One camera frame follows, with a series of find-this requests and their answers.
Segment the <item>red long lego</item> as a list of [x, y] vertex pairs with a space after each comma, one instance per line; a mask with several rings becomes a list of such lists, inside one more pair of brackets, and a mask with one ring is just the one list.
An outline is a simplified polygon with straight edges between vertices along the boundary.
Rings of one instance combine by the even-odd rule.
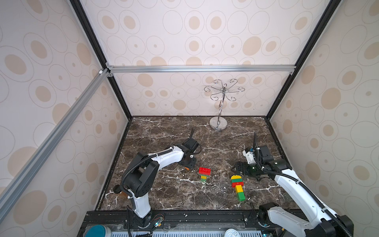
[[244, 186], [243, 182], [233, 182], [232, 187], [234, 188], [235, 186]]
[[204, 175], [209, 175], [209, 176], [210, 176], [210, 174], [211, 174], [211, 169], [200, 167], [200, 168], [199, 168], [199, 171], [198, 171], [198, 174], [199, 174], [199, 175], [204, 174]]

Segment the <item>green square lego front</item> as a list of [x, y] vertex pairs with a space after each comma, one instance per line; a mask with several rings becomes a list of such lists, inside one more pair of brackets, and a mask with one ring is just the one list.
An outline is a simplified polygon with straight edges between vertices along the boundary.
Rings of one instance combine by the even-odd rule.
[[238, 193], [237, 193], [237, 196], [238, 196], [238, 200], [239, 200], [240, 202], [246, 200], [245, 194], [244, 194], [243, 192], [238, 192]]

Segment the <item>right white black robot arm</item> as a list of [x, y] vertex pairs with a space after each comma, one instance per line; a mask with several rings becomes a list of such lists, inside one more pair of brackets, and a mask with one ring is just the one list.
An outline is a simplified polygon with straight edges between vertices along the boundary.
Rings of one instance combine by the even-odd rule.
[[267, 146], [252, 147], [242, 152], [245, 162], [237, 162], [232, 171], [232, 186], [242, 182], [242, 177], [253, 177], [260, 181], [263, 176], [275, 181], [283, 188], [305, 215], [302, 219], [274, 202], [259, 207], [257, 219], [261, 227], [277, 225], [296, 237], [351, 237], [354, 224], [346, 215], [338, 215], [314, 194], [298, 177], [284, 159], [274, 159]]

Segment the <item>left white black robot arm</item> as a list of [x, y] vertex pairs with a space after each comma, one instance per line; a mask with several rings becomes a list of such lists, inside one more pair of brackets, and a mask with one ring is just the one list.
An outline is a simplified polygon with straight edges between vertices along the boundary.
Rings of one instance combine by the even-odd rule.
[[195, 167], [196, 158], [200, 151], [199, 142], [193, 138], [195, 129], [183, 142], [171, 145], [157, 153], [139, 152], [115, 185], [113, 192], [125, 193], [131, 199], [134, 214], [144, 219], [151, 213], [148, 193], [152, 188], [157, 173], [171, 164], [179, 164], [187, 169]]

